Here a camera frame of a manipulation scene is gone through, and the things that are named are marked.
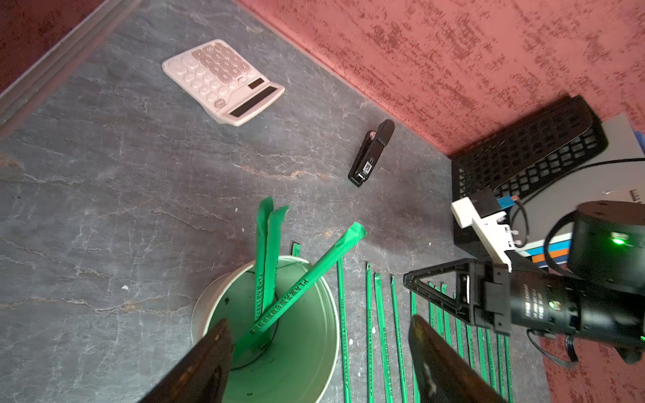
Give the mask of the pale green storage cup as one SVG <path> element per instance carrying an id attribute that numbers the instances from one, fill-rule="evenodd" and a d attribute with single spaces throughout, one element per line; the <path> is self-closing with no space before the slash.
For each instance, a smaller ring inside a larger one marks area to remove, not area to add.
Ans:
<path id="1" fill-rule="evenodd" d="M 200 295 L 191 316 L 197 343 L 220 320 L 234 339 L 253 323 L 253 263 L 221 275 Z M 339 314 L 325 280 L 318 280 L 270 329 L 263 349 L 233 362 L 225 402 L 319 402 L 339 355 Z"/>

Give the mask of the green straw twelfth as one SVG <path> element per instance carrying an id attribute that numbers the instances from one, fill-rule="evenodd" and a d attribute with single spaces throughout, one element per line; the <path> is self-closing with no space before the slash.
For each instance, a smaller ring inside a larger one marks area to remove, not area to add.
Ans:
<path id="1" fill-rule="evenodd" d="M 343 260 L 337 262 L 337 277 L 339 287 L 339 323 L 341 337 L 342 371 L 344 381 L 344 402 L 352 402 L 351 375 L 349 367 L 349 339 L 347 332 L 346 302 L 344 292 L 344 265 Z"/>

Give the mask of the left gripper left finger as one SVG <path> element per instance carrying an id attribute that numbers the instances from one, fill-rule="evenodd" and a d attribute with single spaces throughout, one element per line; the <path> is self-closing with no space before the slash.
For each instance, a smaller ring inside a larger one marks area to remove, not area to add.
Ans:
<path id="1" fill-rule="evenodd" d="M 221 402 L 232 361 L 233 338 L 228 320 L 223 319 L 140 401 Z"/>

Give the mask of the green straw fourteenth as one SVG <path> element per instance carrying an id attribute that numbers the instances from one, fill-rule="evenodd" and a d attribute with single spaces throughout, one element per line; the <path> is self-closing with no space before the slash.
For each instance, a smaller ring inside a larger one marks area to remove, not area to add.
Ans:
<path id="1" fill-rule="evenodd" d="M 376 293 L 376 309 L 377 309 L 377 320 L 379 325 L 380 333 L 380 343 L 381 343 L 381 362 L 383 369 L 384 377 L 384 388 L 386 403 L 393 403 L 393 390 L 391 385 L 391 370 L 390 370 L 390 360 L 389 360 L 389 351 L 388 351 L 388 341 L 387 341 L 387 332 L 386 332 L 386 316 L 385 316 L 385 307 L 382 291 L 382 277 L 380 273 L 375 274 L 375 293 Z"/>

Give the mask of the green straw thirteenth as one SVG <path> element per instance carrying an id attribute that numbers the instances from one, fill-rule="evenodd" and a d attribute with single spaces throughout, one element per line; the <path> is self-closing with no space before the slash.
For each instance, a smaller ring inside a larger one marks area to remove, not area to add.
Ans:
<path id="1" fill-rule="evenodd" d="M 373 317 L 372 317 L 372 282 L 373 273 L 371 264 L 366 264 L 366 346 L 367 346 L 367 401 L 375 402 L 375 377 L 374 377 L 374 344 L 373 344 Z"/>

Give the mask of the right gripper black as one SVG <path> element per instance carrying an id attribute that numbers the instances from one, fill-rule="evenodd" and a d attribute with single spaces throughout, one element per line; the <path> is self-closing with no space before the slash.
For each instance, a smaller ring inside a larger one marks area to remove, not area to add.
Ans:
<path id="1" fill-rule="evenodd" d="M 577 339 L 607 344 L 626 363 L 644 355 L 644 298 L 541 270 L 462 259 L 413 270 L 404 287 L 462 322 L 510 334 L 524 327 L 529 339 L 565 338 L 570 363 Z"/>

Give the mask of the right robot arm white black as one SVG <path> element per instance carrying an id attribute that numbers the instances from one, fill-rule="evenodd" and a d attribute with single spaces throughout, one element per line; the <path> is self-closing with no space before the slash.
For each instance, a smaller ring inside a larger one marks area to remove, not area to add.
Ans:
<path id="1" fill-rule="evenodd" d="M 413 270 L 408 290 L 476 327 L 503 335 L 525 327 L 531 342 L 562 335 L 564 368 L 578 364 L 576 339 L 608 344 L 627 364 L 644 351 L 644 207 L 588 201 L 556 223 L 573 228 L 565 267 L 550 255 L 538 267 L 519 255 L 504 213 L 482 217 L 469 198 L 453 215 L 473 228 L 487 260 L 463 259 Z"/>

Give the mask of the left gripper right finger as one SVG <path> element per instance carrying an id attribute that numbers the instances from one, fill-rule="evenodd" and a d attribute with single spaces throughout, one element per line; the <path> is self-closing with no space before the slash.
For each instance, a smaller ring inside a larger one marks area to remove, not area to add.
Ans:
<path id="1" fill-rule="evenodd" d="M 414 334 L 422 402 L 504 402 L 419 315 Z"/>

